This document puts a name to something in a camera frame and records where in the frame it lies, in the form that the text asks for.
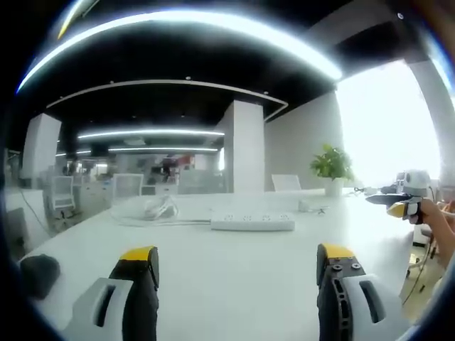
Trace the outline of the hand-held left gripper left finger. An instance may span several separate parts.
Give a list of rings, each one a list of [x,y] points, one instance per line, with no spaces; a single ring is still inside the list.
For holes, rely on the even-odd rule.
[[[158,249],[129,250],[75,301],[72,339],[156,340],[158,289]]]

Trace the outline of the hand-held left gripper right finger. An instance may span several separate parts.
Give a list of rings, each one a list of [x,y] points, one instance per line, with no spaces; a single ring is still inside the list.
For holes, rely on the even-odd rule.
[[[400,297],[345,247],[318,245],[316,285],[320,340],[398,340],[410,327]]]

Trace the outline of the person's right hand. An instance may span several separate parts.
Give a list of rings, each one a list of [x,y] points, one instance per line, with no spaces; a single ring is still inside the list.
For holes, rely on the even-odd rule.
[[[423,224],[428,225],[433,233],[451,229],[445,212],[451,212],[451,205],[448,203],[435,203],[427,198],[420,202]]]

